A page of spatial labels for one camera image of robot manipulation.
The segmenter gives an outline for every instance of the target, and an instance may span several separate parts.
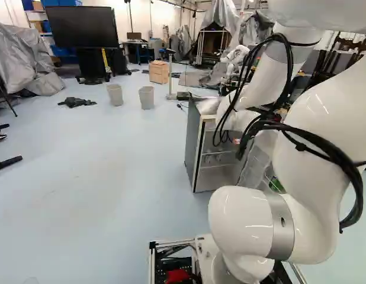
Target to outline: gray cabinet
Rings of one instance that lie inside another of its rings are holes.
[[[215,191],[224,185],[236,185],[245,161],[235,153],[241,133],[229,131],[229,138],[218,147],[212,138],[215,115],[202,115],[195,102],[188,105],[185,167],[193,192]]]

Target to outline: drawer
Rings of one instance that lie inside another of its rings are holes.
[[[163,73],[163,67],[150,65],[149,73],[162,74]]]
[[[169,82],[169,78],[167,75],[155,74],[155,73],[149,74],[149,80],[151,82],[160,83],[160,84],[165,84],[165,83]]]

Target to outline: wooden box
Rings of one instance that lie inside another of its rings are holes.
[[[29,21],[31,28],[36,28],[40,33],[43,33],[42,21]]]
[[[151,82],[166,84],[169,82],[169,65],[167,62],[154,60],[149,63],[149,80]]]
[[[32,1],[34,10],[43,10],[42,3],[40,1]]]

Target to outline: gray trash can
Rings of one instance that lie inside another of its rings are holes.
[[[122,105],[123,101],[123,90],[118,84],[107,85],[107,91],[111,99],[111,104],[115,107]]]
[[[145,86],[139,89],[142,109],[154,108],[154,87]]]

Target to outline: gray tarp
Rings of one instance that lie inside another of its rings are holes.
[[[50,96],[65,87],[54,73],[38,31],[1,23],[0,77],[8,93],[28,89],[37,95]]]
[[[270,19],[267,15],[269,15],[267,10],[263,12],[256,11],[254,14],[241,20],[237,31],[232,34],[233,37],[229,46],[221,57],[225,57],[239,44],[244,46],[258,44],[270,36],[272,27],[274,26],[274,20]],[[218,62],[213,66],[212,70],[187,72],[187,74],[183,72],[179,80],[179,85],[218,89],[220,79],[226,74],[226,66],[226,63]]]
[[[176,51],[174,58],[180,62],[189,52],[192,44],[192,38],[187,25],[179,28],[175,34],[170,36],[170,49]]]
[[[240,44],[250,46],[262,42],[271,35],[274,24],[275,21],[270,17],[267,9],[257,10],[254,14],[245,16],[240,21],[237,31],[222,57],[225,57]]]
[[[215,22],[233,36],[237,30],[238,21],[239,15],[232,0],[212,0],[211,8],[207,10],[200,30]]]

